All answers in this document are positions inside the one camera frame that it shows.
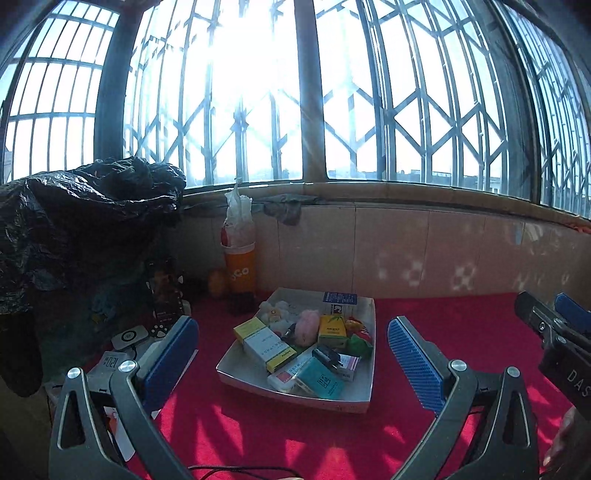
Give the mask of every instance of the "red tablecloth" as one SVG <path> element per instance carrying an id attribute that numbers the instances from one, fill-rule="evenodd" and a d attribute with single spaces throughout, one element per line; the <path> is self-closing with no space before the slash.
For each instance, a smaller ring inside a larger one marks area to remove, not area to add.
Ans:
<path id="1" fill-rule="evenodd" d="M 448 358 L 485 372 L 519 368 L 538 418 L 543 455 L 569 403 L 538 372 L 540 341 L 514 315 L 514 299 L 514 294 L 504 294 L 376 300 L 374 391 L 365 415 L 296 407 L 222 384 L 216 365 L 232 344 L 232 328 L 248 317 L 232 317 L 222 303 L 204 300 L 193 307 L 200 327 L 199 353 L 156 423 L 186 465 L 281 465 L 306 480 L 390 479 L 433 420 L 386 341 L 388 322 L 406 315 Z M 458 450 L 465 450 L 471 433 L 469 424 Z M 462 455 L 454 451 L 448 473 Z M 148 478 L 137 455 L 128 465 Z M 232 477 L 219 473 L 214 478 Z"/>

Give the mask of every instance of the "medicine box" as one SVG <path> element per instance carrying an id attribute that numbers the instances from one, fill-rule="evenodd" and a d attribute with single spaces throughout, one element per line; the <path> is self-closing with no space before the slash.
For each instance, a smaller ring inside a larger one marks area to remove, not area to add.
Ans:
<path id="1" fill-rule="evenodd" d="M 310 359 L 312 358 L 312 350 L 316 348 L 316 344 L 308 348 L 305 352 L 299 354 L 295 360 L 289 362 L 286 366 L 279 369 L 272 375 L 267 377 L 267 381 L 269 385 L 272 386 L 275 390 L 282 393 L 293 393 L 299 387 L 294 377 L 296 373 L 301 370 L 301 367 Z"/>
<path id="2" fill-rule="evenodd" d="M 347 330 L 342 315 L 323 315 L 320 317 L 320 329 L 318 330 L 318 343 L 335 350 L 347 347 Z"/>
<path id="3" fill-rule="evenodd" d="M 282 342 L 257 317 L 238 325 L 234 328 L 234 334 L 242 342 L 246 354 L 269 373 L 274 373 L 297 355 L 293 348 Z"/>
<path id="4" fill-rule="evenodd" d="M 337 400 L 344 384 L 316 357 L 310 358 L 295 376 L 294 380 L 308 395 Z"/>
<path id="5" fill-rule="evenodd" d="M 355 377 L 355 369 L 359 363 L 358 356 L 340 354 L 340 365 L 336 367 L 339 376 L 346 382 L 352 382 Z"/>

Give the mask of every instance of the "person's hand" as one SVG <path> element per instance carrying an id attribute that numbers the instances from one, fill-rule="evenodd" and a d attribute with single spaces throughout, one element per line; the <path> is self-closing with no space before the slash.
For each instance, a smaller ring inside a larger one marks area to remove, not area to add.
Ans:
<path id="1" fill-rule="evenodd" d="M 544 457 L 544 461 L 542 463 L 544 467 L 551 467 L 553 464 L 555 464 L 557 459 L 560 458 L 560 456 L 567 449 L 572 437 L 576 413 L 577 409 L 571 407 L 570 410 L 564 414 L 562 422 L 560 423 L 560 427 L 558 428 L 558 433 L 552 442 L 552 446 L 549 448 L 548 452 L 546 452 Z"/>

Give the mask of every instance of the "black cable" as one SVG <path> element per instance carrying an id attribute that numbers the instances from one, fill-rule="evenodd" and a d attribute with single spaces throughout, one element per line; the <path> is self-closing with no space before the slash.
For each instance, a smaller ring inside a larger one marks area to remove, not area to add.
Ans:
<path id="1" fill-rule="evenodd" d="M 236 473 L 243 473 L 245 475 L 254 476 L 255 478 L 259 478 L 262 480 L 268 480 L 265 477 L 261 477 L 251 472 L 247 472 L 247 470 L 273 470 L 278 472 L 287 472 L 290 475 L 298 478 L 302 478 L 302 476 L 292 470 L 291 468 L 286 468 L 282 466 L 252 466 L 252 465 L 245 465 L 245 466 L 221 466 L 221 465 L 192 465 L 188 467 L 189 470 L 212 470 L 211 472 L 206 473 L 200 480 L 205 480 L 209 476 L 213 475 L 214 473 L 218 472 L 236 472 Z"/>
<path id="2" fill-rule="evenodd" d="M 206 480 L 206 478 L 209 478 L 210 476 L 212 476 L 212 475 L 214 475 L 216 473 L 219 473 L 219 472 L 241 473 L 243 475 L 248 475 L 248 476 L 251 476 L 251 477 L 254 477 L 254 478 L 258 478 L 258 480 L 269 480 L 266 476 L 260 476 L 260 475 L 257 475 L 255 473 L 247 472 L 246 470 L 227 470 L 225 468 L 217 468 L 215 470 L 212 470 L 211 472 L 208 472 L 205 475 L 203 475 L 200 480 Z"/>

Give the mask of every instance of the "white tray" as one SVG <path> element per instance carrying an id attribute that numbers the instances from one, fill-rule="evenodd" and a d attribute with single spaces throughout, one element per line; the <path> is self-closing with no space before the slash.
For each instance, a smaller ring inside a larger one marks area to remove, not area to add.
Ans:
<path id="1" fill-rule="evenodd" d="M 285 300 L 290 305 L 303 309 L 317 309 L 323 313 L 326 304 L 322 302 L 324 293 L 316 291 L 291 290 L 279 288 L 269 298 L 271 304 Z M 289 395 L 273 390 L 267 383 L 267 373 L 244 353 L 242 346 L 236 340 L 218 363 L 216 370 L 220 380 L 227 385 L 241 388 L 251 393 L 276 400 L 296 403 L 325 410 L 344 411 L 348 413 L 365 413 L 371 400 L 374 384 L 375 365 L 375 304 L 373 299 L 358 297 L 358 303 L 353 316 L 361 320 L 374 340 L 374 351 L 371 358 L 362 360 L 355 370 L 355 380 L 345 382 L 345 387 L 339 400 L 319 400 L 317 398 Z"/>

